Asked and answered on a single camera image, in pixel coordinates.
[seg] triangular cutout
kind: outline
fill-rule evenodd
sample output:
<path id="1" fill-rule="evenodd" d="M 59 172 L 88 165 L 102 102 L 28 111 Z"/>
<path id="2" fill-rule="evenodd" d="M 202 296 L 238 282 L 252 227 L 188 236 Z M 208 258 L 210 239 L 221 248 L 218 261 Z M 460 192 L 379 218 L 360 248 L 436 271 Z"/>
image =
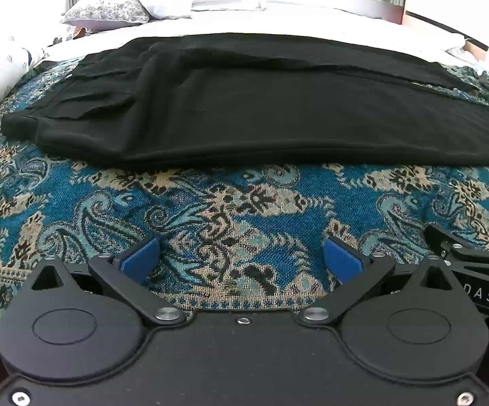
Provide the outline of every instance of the triangular cutout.
<path id="1" fill-rule="evenodd" d="M 472 272 L 481 273 L 481 274 L 489 276 L 489 268 L 465 266 L 465 269 L 470 270 Z"/>
<path id="2" fill-rule="evenodd" d="M 422 287 L 427 287 L 428 289 L 438 289 L 438 290 L 451 290 L 451 284 L 448 279 L 440 270 L 440 268 L 432 266 L 427 269 L 425 277 L 420 284 Z"/>
<path id="3" fill-rule="evenodd" d="M 57 269 L 54 266 L 45 266 L 32 285 L 32 290 L 56 289 L 63 285 Z"/>

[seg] blue gripper pad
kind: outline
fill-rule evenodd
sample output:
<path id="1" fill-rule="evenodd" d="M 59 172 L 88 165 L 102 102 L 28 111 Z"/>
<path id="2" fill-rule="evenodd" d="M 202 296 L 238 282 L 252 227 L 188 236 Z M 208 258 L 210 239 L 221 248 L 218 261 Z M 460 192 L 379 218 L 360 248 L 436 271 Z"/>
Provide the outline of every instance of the blue gripper pad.
<path id="1" fill-rule="evenodd" d="M 159 260 L 160 242 L 157 238 L 152 238 L 121 262 L 121 272 L 138 284 L 142 284 L 158 265 Z"/>
<path id="2" fill-rule="evenodd" d="M 327 268 L 337 279 L 346 284 L 364 270 L 361 255 L 351 246 L 333 238 L 326 239 L 324 243 L 324 262 Z"/>

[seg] white bed sheet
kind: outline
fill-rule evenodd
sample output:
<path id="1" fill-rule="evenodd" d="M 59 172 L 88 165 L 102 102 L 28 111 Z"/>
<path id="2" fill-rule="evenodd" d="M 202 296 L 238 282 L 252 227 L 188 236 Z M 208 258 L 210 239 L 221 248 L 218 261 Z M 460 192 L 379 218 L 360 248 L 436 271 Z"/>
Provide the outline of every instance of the white bed sheet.
<path id="1" fill-rule="evenodd" d="M 154 21 L 141 26 L 97 33 L 49 47 L 46 59 L 64 61 L 77 58 L 89 53 L 118 48 L 140 37 L 174 37 L 226 32 L 325 38 L 394 50 L 429 62 L 468 65 L 446 53 L 446 50 L 464 44 L 462 36 L 447 34 L 443 38 L 426 37 L 417 34 L 409 27 L 380 19 L 361 17 L 337 9 L 291 4 L 271 4 L 267 9 L 255 12 L 239 10 L 194 12 L 191 19 Z"/>

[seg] black garment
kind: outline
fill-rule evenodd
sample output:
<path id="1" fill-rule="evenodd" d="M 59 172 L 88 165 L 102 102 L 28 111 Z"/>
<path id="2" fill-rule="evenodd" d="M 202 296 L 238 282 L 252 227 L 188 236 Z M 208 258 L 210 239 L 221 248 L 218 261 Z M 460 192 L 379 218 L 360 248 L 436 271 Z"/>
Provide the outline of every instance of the black garment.
<path id="1" fill-rule="evenodd" d="M 489 165 L 489 107 L 438 63 L 307 37 L 139 38 L 87 56 L 5 136 L 103 166 Z"/>

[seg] floral comforter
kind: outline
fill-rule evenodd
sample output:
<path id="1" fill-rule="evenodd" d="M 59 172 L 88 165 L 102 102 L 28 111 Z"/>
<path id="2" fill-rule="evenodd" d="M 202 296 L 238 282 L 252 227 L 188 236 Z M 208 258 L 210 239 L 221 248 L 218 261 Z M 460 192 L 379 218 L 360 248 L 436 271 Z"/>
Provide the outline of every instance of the floral comforter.
<path id="1" fill-rule="evenodd" d="M 30 74 L 0 105 L 23 109 L 79 59 Z M 453 96 L 489 104 L 489 81 Z M 162 261 L 146 286 L 186 310 L 294 308 L 333 289 L 322 242 L 416 263 L 428 222 L 489 250 L 489 167 L 260 165 L 132 173 L 49 157 L 0 135 L 0 317 L 37 261 L 85 262 L 149 234 Z"/>

